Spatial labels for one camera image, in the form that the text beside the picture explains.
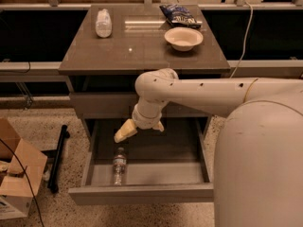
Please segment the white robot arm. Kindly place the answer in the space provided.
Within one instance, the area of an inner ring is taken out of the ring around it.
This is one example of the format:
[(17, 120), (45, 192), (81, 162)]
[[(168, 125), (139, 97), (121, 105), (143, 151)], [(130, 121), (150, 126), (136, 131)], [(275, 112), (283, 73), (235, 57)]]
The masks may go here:
[(214, 158), (216, 227), (303, 227), (303, 80), (179, 79), (170, 69), (141, 74), (139, 100), (117, 131), (163, 128), (170, 102), (224, 118)]

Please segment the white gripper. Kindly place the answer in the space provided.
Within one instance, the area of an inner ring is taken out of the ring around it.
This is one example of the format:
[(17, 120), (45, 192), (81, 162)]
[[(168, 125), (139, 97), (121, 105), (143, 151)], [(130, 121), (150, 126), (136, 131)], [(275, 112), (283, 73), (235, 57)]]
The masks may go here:
[(137, 133), (136, 127), (141, 130), (154, 129), (163, 131), (164, 126), (161, 123), (162, 113), (158, 107), (140, 106), (136, 104), (132, 113), (132, 119), (127, 119), (121, 128), (116, 132), (114, 140), (116, 143), (132, 137)]

